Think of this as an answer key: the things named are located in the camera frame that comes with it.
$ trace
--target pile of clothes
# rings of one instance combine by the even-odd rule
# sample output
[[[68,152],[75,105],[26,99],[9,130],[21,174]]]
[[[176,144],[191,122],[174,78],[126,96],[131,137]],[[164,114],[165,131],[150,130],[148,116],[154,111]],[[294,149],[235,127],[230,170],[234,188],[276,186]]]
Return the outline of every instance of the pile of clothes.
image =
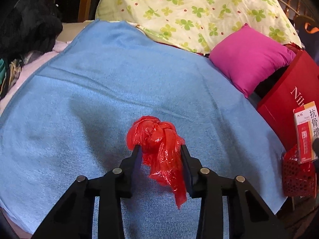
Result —
[[[16,83],[23,65],[52,51],[62,30],[54,0],[19,0],[0,27],[0,100]]]

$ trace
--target red shopping bag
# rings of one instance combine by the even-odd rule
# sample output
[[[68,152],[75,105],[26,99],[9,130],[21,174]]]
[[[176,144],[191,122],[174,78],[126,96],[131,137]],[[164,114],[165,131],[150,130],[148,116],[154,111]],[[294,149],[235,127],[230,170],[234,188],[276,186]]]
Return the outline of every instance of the red shopping bag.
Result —
[[[311,101],[319,105],[319,67],[307,52],[300,51],[257,106],[287,151],[297,144],[293,110]]]

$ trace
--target yellow floral sheet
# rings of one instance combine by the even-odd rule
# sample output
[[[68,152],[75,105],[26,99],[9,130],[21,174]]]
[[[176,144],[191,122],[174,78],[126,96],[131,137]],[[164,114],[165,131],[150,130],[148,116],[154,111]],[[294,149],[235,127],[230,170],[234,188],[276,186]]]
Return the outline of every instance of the yellow floral sheet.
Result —
[[[135,23],[157,42],[203,54],[245,23],[301,46],[277,0],[101,0],[96,18]]]

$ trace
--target red plastic bag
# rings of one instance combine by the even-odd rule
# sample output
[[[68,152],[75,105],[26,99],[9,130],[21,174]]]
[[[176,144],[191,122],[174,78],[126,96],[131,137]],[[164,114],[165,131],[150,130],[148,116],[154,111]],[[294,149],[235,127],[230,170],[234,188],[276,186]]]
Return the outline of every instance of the red plastic bag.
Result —
[[[298,147],[285,153],[282,164],[282,186],[287,197],[317,195],[316,171],[313,162],[298,164]]]
[[[143,116],[128,131],[126,144],[129,150],[135,145],[142,147],[143,163],[151,168],[149,177],[172,188],[179,209],[186,202],[181,162],[181,145],[185,141],[176,133],[174,125],[156,117]]]

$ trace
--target pink fabric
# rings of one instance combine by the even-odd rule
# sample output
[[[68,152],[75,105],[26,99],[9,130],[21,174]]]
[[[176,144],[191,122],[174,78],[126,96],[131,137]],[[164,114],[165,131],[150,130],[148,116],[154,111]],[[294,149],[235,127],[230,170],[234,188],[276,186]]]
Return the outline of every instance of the pink fabric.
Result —
[[[209,59],[248,98],[260,82],[289,65],[295,56],[293,51],[246,23],[220,42]]]
[[[8,91],[6,96],[0,101],[0,114],[2,114],[3,110],[7,106],[12,96],[21,87],[21,85],[25,82],[25,80],[28,79],[29,76],[32,73],[34,73],[40,66],[42,66],[44,63],[49,61],[51,58],[55,57],[58,53],[62,52],[69,43],[70,42],[65,43],[61,41],[56,41],[53,51],[45,53],[44,55],[40,56],[37,60],[33,61],[32,63],[26,64],[25,66],[23,66],[19,79],[17,80],[15,85],[12,86],[12,88]]]

